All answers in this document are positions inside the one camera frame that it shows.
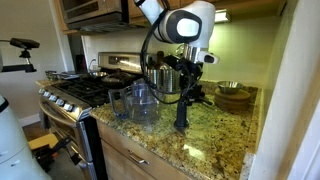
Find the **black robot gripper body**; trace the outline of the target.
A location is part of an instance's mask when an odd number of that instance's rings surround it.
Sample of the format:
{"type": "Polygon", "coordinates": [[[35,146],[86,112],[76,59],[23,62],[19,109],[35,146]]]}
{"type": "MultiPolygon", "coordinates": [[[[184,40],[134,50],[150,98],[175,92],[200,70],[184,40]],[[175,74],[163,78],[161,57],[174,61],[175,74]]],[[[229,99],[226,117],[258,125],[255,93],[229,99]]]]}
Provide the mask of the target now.
{"type": "Polygon", "coordinates": [[[205,96],[202,86],[198,84],[202,76],[202,63],[193,63],[174,55],[165,56],[164,62],[175,71],[180,71],[179,87],[181,89],[181,99],[184,103],[192,104],[205,96]]]}

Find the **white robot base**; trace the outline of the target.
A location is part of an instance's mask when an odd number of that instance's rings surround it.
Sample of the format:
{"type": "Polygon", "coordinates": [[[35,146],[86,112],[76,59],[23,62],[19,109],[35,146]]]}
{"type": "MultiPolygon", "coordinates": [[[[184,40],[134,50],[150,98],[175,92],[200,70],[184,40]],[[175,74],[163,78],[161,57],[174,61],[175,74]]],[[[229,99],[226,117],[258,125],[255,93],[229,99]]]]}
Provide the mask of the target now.
{"type": "Polygon", "coordinates": [[[51,180],[32,155],[22,127],[0,95],[0,180],[51,180]]]}

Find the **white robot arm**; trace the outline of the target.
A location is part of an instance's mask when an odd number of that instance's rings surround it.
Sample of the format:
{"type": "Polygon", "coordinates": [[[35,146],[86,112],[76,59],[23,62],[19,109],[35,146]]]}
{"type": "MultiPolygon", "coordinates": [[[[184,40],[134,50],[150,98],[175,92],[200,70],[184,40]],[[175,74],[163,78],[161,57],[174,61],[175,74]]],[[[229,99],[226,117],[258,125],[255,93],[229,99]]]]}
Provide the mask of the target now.
{"type": "Polygon", "coordinates": [[[152,95],[161,103],[165,103],[155,94],[155,91],[160,94],[165,94],[165,91],[158,89],[146,76],[146,55],[151,36],[165,43],[184,44],[183,58],[188,62],[216,64],[219,58],[208,51],[216,8],[213,4],[202,0],[195,0],[190,5],[175,10],[170,9],[167,0],[161,0],[164,7],[158,0],[133,1],[151,24],[140,52],[143,79],[151,89],[152,95]]]}

